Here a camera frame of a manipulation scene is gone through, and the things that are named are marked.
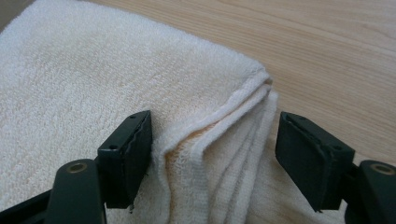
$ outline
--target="folded towel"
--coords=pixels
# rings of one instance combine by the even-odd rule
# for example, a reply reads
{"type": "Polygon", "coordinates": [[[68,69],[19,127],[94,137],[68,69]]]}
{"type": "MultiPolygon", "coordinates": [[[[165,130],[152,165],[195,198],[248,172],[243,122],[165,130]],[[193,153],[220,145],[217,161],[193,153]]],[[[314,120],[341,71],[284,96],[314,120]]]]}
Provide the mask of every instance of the folded towel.
{"type": "Polygon", "coordinates": [[[151,110],[152,163],[109,223],[244,222],[276,112],[264,67],[113,8],[37,0],[0,34],[0,210],[151,110]]]}

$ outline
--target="terry cloth texture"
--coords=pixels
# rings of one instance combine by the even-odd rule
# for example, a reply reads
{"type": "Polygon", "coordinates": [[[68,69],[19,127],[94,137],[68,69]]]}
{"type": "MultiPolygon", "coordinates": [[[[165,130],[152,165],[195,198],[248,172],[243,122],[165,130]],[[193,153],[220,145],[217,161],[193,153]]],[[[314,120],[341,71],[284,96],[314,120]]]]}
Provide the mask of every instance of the terry cloth texture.
{"type": "Polygon", "coordinates": [[[271,84],[260,63],[142,16],[37,0],[0,34],[0,210],[151,110],[148,175],[134,212],[107,210],[109,223],[244,222],[271,84]]]}

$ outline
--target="table surface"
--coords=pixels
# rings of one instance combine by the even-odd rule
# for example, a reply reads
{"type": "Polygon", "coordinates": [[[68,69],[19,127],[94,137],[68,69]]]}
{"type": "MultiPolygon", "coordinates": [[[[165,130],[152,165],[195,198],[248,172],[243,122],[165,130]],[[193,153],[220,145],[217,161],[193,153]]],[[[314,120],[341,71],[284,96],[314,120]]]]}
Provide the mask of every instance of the table surface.
{"type": "MultiPolygon", "coordinates": [[[[313,120],[356,149],[356,163],[373,159],[396,165],[396,1],[92,2],[147,16],[262,62],[279,92],[279,112],[313,120]]],[[[277,121],[265,156],[274,156],[276,131],[277,121]]],[[[281,170],[276,162],[271,166],[281,170]]],[[[273,173],[276,184],[269,188],[292,185],[289,178],[276,178],[278,172],[273,173]]],[[[279,198],[292,200],[297,193],[277,192],[266,200],[268,204],[279,198]]],[[[278,219],[265,212],[249,215],[267,223],[343,220],[342,212],[312,215],[303,206],[309,204],[263,208],[278,219]]]]}

